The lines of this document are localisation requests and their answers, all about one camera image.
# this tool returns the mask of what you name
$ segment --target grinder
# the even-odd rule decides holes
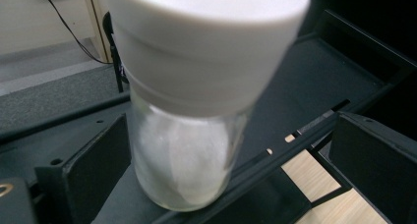
[[[108,0],[130,83],[133,165],[162,207],[191,211],[227,186],[249,112],[310,0]]]

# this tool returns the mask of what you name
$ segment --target white powder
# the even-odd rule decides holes
[[[154,111],[134,145],[139,181],[155,202],[192,209],[215,199],[231,169],[230,139],[221,120],[203,121]]]

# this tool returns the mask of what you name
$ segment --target white wall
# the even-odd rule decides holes
[[[85,0],[52,0],[77,38],[94,37]],[[47,0],[0,0],[0,55],[73,37]]]

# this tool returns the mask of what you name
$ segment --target gray carpet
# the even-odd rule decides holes
[[[111,65],[0,97],[0,133],[118,94]]]

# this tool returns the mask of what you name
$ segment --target black cable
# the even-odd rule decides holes
[[[54,10],[56,11],[56,14],[58,14],[59,19],[61,20],[62,24],[65,26],[65,28],[67,28],[67,30],[70,32],[70,34],[74,37],[74,39],[77,41],[77,43],[79,44],[80,48],[94,61],[101,63],[101,64],[112,64],[112,63],[107,63],[107,62],[103,62],[100,61],[99,59],[95,58],[87,49],[85,46],[83,46],[80,41],[77,39],[77,37],[74,35],[73,31],[70,29],[70,27],[67,25],[67,22],[65,22],[65,20],[62,18],[61,14],[59,13],[58,9],[56,8],[55,4],[52,2],[52,0],[48,0],[49,3],[52,5],[52,7],[54,8]]]

